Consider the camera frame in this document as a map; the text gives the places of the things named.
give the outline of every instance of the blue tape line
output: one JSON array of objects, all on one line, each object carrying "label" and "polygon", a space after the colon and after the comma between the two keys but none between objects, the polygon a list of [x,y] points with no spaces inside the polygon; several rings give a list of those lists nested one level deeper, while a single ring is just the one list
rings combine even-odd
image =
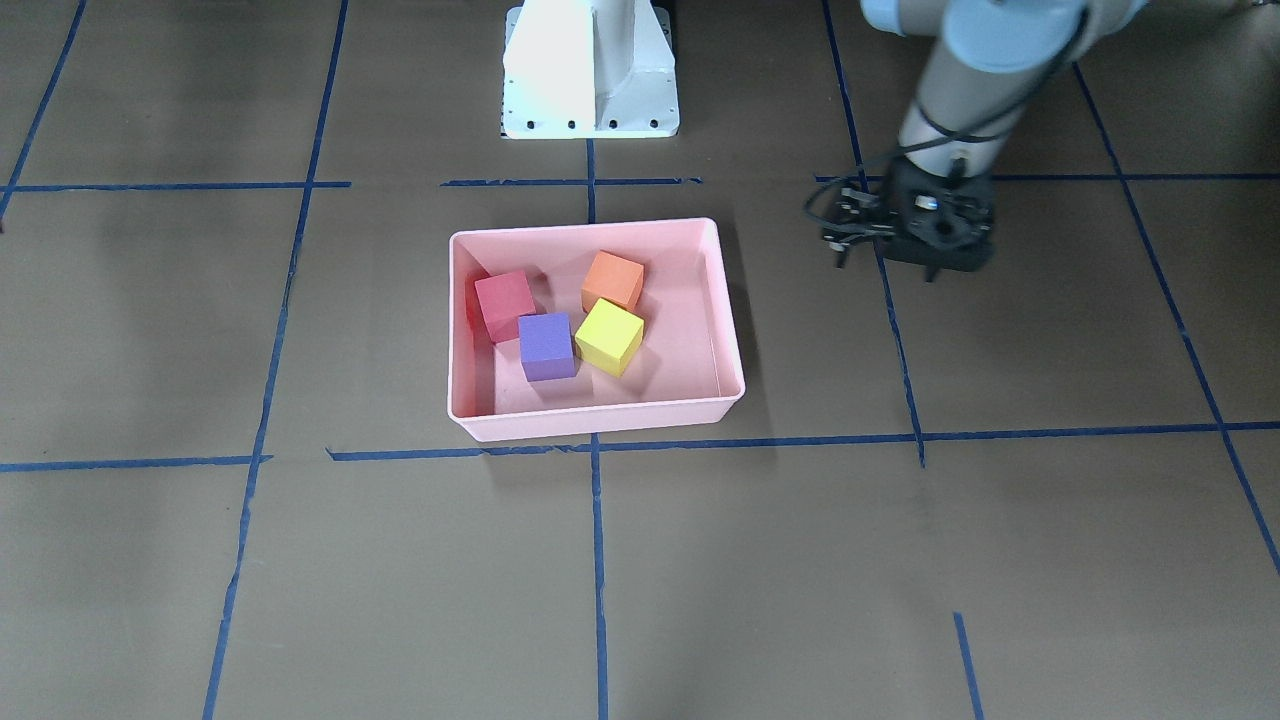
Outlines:
[{"label": "blue tape line", "polygon": [[440,183],[440,187],[512,187],[512,186],[553,186],[553,187],[581,187],[588,183],[586,179],[557,179],[557,178],[540,178],[540,179],[454,179],[445,181]]},{"label": "blue tape line", "polygon": [[1112,173],[1075,173],[1075,174],[1055,174],[1055,173],[1002,173],[992,174],[991,179],[996,182],[1059,182],[1059,181],[1087,181],[1087,182],[1115,182],[1120,179]]},{"label": "blue tape line", "polygon": [[1253,423],[1228,423],[1226,429],[1236,430],[1280,430],[1280,420],[1265,420]]},{"label": "blue tape line", "polygon": [[0,196],[0,219],[4,218],[5,211],[9,209],[9,200],[13,197],[14,187],[18,186],[18,178],[22,177],[22,169],[27,165],[27,158],[31,155],[31,145],[36,141],[36,132],[40,129],[40,122],[45,119],[45,110],[49,109],[49,101],[54,96],[54,88],[58,87],[58,79],[63,77],[63,68],[67,65],[67,56],[72,53],[72,45],[76,42],[76,33],[79,32],[81,19],[84,17],[84,5],[87,0],[79,0],[76,5],[76,17],[72,18],[72,27],[67,31],[67,42],[63,44],[63,54],[58,56],[58,64],[54,65],[54,74],[49,77],[49,85],[45,87],[45,96],[40,99],[40,106],[36,109],[36,117],[31,120],[31,127],[27,129],[27,140],[22,143],[22,151],[18,154],[18,161],[13,165],[13,173],[9,176],[9,184],[4,188],[4,195]]},{"label": "blue tape line", "polygon": [[1271,536],[1271,529],[1267,527],[1266,518],[1262,515],[1258,500],[1253,495],[1253,486],[1249,483],[1249,478],[1244,473],[1244,465],[1240,462],[1240,457],[1235,452],[1235,443],[1231,442],[1231,433],[1228,429],[1226,423],[1222,420],[1222,413],[1217,406],[1217,400],[1213,398],[1213,391],[1208,387],[1208,377],[1204,374],[1204,368],[1201,366],[1199,356],[1196,354],[1196,346],[1192,343],[1190,333],[1187,332],[1187,323],[1183,322],[1183,314],[1178,310],[1178,302],[1174,300],[1172,290],[1170,290],[1169,281],[1165,278],[1165,270],[1160,265],[1160,259],[1156,258],[1156,247],[1151,242],[1151,236],[1147,233],[1147,224],[1142,220],[1142,213],[1138,210],[1138,202],[1133,197],[1133,190],[1129,187],[1129,182],[1124,178],[1124,170],[1120,167],[1120,158],[1116,155],[1115,146],[1111,143],[1111,135],[1107,133],[1107,128],[1102,123],[1102,113],[1098,111],[1097,102],[1093,101],[1093,94],[1089,92],[1089,86],[1084,81],[1084,73],[1080,70],[1079,63],[1071,63],[1071,69],[1075,72],[1075,79],[1079,82],[1080,91],[1084,94],[1084,101],[1089,105],[1089,113],[1093,115],[1093,122],[1098,126],[1098,132],[1102,135],[1102,145],[1106,147],[1107,155],[1111,158],[1111,167],[1115,168],[1116,174],[1120,176],[1120,187],[1124,188],[1125,201],[1129,204],[1129,211],[1133,214],[1133,222],[1138,227],[1138,234],[1142,237],[1142,246],[1147,251],[1147,259],[1151,260],[1151,269],[1156,273],[1156,279],[1160,281],[1160,291],[1165,295],[1165,304],[1169,305],[1169,311],[1174,316],[1178,332],[1183,337],[1183,346],[1187,348],[1187,356],[1190,359],[1192,368],[1196,370],[1196,378],[1199,380],[1201,389],[1204,392],[1204,401],[1208,402],[1210,411],[1213,414],[1213,421],[1217,424],[1217,428],[1222,434],[1222,445],[1226,447],[1226,455],[1230,457],[1231,466],[1235,469],[1235,477],[1240,483],[1240,489],[1244,491],[1244,497],[1249,502],[1249,510],[1253,512],[1253,520],[1257,523],[1258,532],[1262,534],[1262,542],[1266,544],[1267,552],[1271,555],[1271,564],[1275,566],[1276,574],[1280,574],[1280,551],[1276,550],[1275,538]]},{"label": "blue tape line", "polygon": [[[174,182],[174,183],[82,183],[82,184],[19,184],[14,192],[154,192],[154,191],[195,191],[195,190],[302,190],[306,181],[296,182]],[[320,181],[311,183],[316,188],[346,188],[351,181]]]},{"label": "blue tape line", "polygon": [[[815,182],[831,182],[844,176],[813,176]],[[867,176],[867,179],[878,182],[883,176]],[[996,182],[1056,182],[1056,181],[1089,181],[1089,182],[1116,182],[1128,181],[1276,181],[1280,173],[1004,173],[993,174],[991,179]]]},{"label": "blue tape line", "polygon": [[703,178],[506,178],[506,179],[452,179],[440,183],[440,187],[590,187],[591,183],[599,186],[645,186],[645,184],[703,184]]},{"label": "blue tape line", "polygon": [[952,612],[951,618],[956,624],[956,639],[960,641],[960,657],[964,660],[964,676],[969,683],[969,702],[973,703],[974,720],[984,720],[982,711],[982,693],[978,692],[978,674],[973,670],[973,655],[969,652],[969,633],[964,629],[964,615]]},{"label": "blue tape line", "polygon": [[888,434],[865,434],[865,436],[607,442],[603,443],[600,448],[604,452],[632,452],[632,451],[649,451],[649,450],[730,450],[739,447],[822,447],[827,445],[888,445],[888,443],[914,442],[914,441],[915,441],[914,434],[888,433]]},{"label": "blue tape line", "polygon": [[1280,179],[1280,173],[1126,173],[1124,178],[1135,181],[1276,181]]},{"label": "blue tape line", "polygon": [[[262,456],[262,462],[270,460]],[[0,462],[4,473],[52,473],[60,470],[122,470],[136,468],[193,468],[197,465],[248,465],[250,455],[219,455],[212,457],[142,457],[136,460],[54,460],[49,462]]]},{"label": "blue tape line", "polygon": [[[836,40],[836,23],[831,19],[831,1],[822,0],[822,15],[827,22],[827,41],[831,44],[831,59],[836,65],[836,81],[840,85],[840,99],[845,108],[845,123],[849,126],[849,142],[854,149],[854,163],[861,165],[863,150],[858,142],[858,124],[854,122],[854,105],[849,99],[849,82],[845,79],[845,63],[840,58],[840,42]],[[867,172],[858,170],[858,181],[863,192],[867,192]],[[920,466],[925,466],[924,437],[920,430],[920,413],[915,406],[915,392],[911,389],[911,373],[908,369],[906,348],[902,346],[902,332],[897,325],[897,310],[893,307],[893,290],[888,282],[888,270],[884,268],[884,258],[876,251],[876,265],[879,270],[881,284],[884,286],[884,311],[888,315],[888,327],[893,332],[893,343],[897,347],[897,361],[902,369],[902,393],[906,397],[906,410],[911,416],[911,430],[915,433],[915,451],[920,456]]]},{"label": "blue tape line", "polygon": [[[1280,420],[1228,423],[1231,430],[1280,430]],[[1176,433],[1216,433],[1213,423],[1181,423],[1171,425],[1105,425],[1093,428],[1032,428],[1023,430],[959,430],[920,433],[925,442],[968,442],[991,439],[1036,439],[1073,437],[1158,436]],[[810,436],[726,439],[668,439],[636,442],[603,442],[602,452],[640,452],[654,450],[733,450],[742,447],[822,447],[831,445],[891,445],[915,442],[914,433],[879,433],[860,436]],[[379,460],[431,460],[438,457],[477,457],[481,455],[547,455],[550,452],[590,452],[589,443],[456,447],[439,450],[381,450],[334,452],[326,450],[335,462],[364,462]]]},{"label": "blue tape line", "polygon": [[1116,425],[1101,428],[1041,428],[1032,430],[968,430],[954,433],[924,433],[929,442],[979,441],[979,439],[1033,439],[1064,437],[1115,437],[1115,436],[1157,436],[1174,433],[1215,433],[1217,425],[1211,423],[1187,423],[1176,425]]},{"label": "blue tape line", "polygon": [[280,355],[284,350],[284,331],[289,323],[289,296],[293,291],[293,278],[298,269],[298,254],[302,250],[302,237],[306,233],[307,214],[311,209],[311,191],[316,179],[316,168],[320,164],[320,147],[324,142],[325,120],[329,115],[329,100],[333,96],[333,82],[338,72],[338,54],[342,50],[343,28],[347,24],[347,4],[342,0],[338,12],[338,29],[334,32],[333,51],[329,55],[329,74],[325,78],[324,96],[320,101],[320,117],[316,119],[315,140],[311,143],[311,163],[307,167],[307,183],[302,190],[302,204],[298,209],[298,225],[293,233],[293,251],[289,255],[289,272],[284,281],[284,295],[280,300],[280,313],[275,323],[275,343],[271,347],[271,364],[266,373],[266,388],[262,392],[262,416],[259,421],[257,434],[253,438],[253,460],[248,466],[248,478],[244,483],[244,502],[241,506],[239,538],[236,550],[236,570],[227,584],[227,596],[223,600],[223,618],[218,625],[218,644],[214,650],[214,664],[209,673],[209,688],[205,693],[204,720],[212,720],[214,707],[218,702],[218,688],[221,683],[223,660],[227,656],[227,638],[230,634],[232,616],[236,611],[236,594],[239,588],[241,569],[244,564],[244,544],[248,541],[248,523],[251,518],[250,505],[253,493],[257,491],[259,469],[261,468],[262,448],[266,445],[266,428],[271,418],[271,401],[275,396],[275,378],[280,370]]},{"label": "blue tape line", "polygon": [[595,224],[595,141],[586,140],[586,222]]},{"label": "blue tape line", "polygon": [[600,511],[600,434],[591,433],[591,516],[595,520],[595,675],[598,719],[609,720],[609,643],[604,625],[604,519]]},{"label": "blue tape line", "polygon": [[435,460],[439,457],[479,457],[489,455],[547,455],[550,452],[586,452],[586,445],[517,445],[506,447],[448,447],[440,450],[380,450],[334,452],[325,448],[334,462],[366,462],[370,460]]},{"label": "blue tape line", "polygon": [[637,184],[703,184],[703,178],[596,178],[595,184],[637,186]]},{"label": "blue tape line", "polygon": [[884,307],[888,313],[888,327],[893,331],[893,345],[897,347],[897,361],[902,368],[902,392],[906,395],[906,410],[911,416],[911,432],[915,433],[915,451],[920,457],[920,468],[927,465],[924,457],[924,433],[920,429],[920,413],[915,406],[915,391],[911,389],[911,372],[906,366],[906,348],[902,347],[902,332],[897,327],[897,309],[893,306],[893,291],[888,282],[888,269],[884,258],[876,249],[876,266],[879,269],[881,284],[884,287]]},{"label": "blue tape line", "polygon": [[[849,129],[849,143],[854,149],[854,164],[863,164],[863,150],[858,142],[858,127],[854,124],[854,104],[849,99],[849,82],[845,78],[845,61],[840,58],[840,42],[836,40],[836,22],[831,19],[831,1],[822,0],[822,17],[827,22],[827,42],[831,44],[831,59],[836,64],[836,83],[840,86],[840,100],[845,106],[845,126]],[[867,191],[867,170],[858,170],[858,179]]]}]

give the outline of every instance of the pink plastic bin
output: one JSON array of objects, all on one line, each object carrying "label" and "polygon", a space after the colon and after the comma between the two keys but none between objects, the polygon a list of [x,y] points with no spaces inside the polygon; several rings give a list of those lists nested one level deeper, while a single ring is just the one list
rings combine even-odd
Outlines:
[{"label": "pink plastic bin", "polygon": [[[520,346],[493,345],[475,281],[525,270],[540,313],[585,313],[596,251],[644,264],[645,336],[614,378],[579,361],[572,378],[530,383]],[[460,232],[449,240],[449,418],[481,442],[714,423],[742,397],[716,223],[654,220]]]}]

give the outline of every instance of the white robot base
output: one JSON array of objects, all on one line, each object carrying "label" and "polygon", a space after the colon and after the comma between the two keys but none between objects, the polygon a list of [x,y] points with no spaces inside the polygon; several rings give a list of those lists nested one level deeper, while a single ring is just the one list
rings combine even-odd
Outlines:
[{"label": "white robot base", "polygon": [[526,0],[507,13],[502,132],[512,140],[671,137],[671,17],[649,0]]}]

